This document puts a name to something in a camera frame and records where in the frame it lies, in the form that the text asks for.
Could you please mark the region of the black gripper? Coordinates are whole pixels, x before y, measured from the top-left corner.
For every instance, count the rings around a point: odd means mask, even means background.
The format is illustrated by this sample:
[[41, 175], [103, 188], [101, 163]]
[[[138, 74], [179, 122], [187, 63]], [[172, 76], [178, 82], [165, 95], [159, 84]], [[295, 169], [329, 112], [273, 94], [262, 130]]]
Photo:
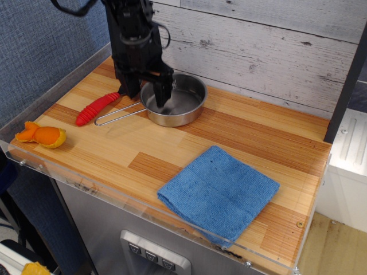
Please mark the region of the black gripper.
[[162, 108], [171, 98], [173, 69], [162, 60], [164, 46], [160, 28], [153, 22], [147, 36], [129, 40], [122, 36], [118, 26], [111, 28], [112, 59], [115, 75], [120, 81], [119, 94], [134, 98], [140, 92], [141, 80], [153, 82], [155, 101]]

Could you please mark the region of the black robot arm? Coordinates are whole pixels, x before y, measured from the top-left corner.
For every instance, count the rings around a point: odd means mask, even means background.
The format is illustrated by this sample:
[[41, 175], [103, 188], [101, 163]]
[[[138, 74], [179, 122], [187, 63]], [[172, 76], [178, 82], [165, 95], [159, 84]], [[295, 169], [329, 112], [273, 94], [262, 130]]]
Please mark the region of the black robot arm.
[[163, 107], [171, 98], [174, 71], [162, 60], [162, 25], [153, 22], [153, 3], [105, 1], [104, 5], [120, 91], [133, 98], [145, 80], [153, 84], [157, 106]]

